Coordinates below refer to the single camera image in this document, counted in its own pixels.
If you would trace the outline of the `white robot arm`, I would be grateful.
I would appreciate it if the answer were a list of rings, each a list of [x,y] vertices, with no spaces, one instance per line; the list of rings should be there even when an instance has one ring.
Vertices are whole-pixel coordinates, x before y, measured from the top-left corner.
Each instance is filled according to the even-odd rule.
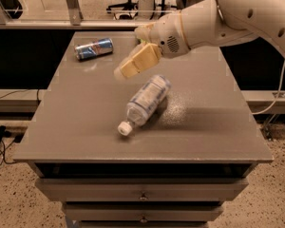
[[[204,0],[135,29],[141,41],[114,70],[128,79],[160,58],[175,58],[194,48],[223,47],[263,38],[285,59],[285,0]]]

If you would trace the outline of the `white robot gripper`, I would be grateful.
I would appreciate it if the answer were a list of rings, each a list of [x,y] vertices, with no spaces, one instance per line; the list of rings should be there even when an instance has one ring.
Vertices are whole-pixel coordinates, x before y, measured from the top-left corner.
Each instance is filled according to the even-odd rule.
[[[117,80],[131,78],[154,67],[162,56],[175,58],[190,51],[183,34],[180,12],[166,14],[155,24],[139,26],[134,32],[138,39],[145,42],[135,46],[115,68],[114,76]]]

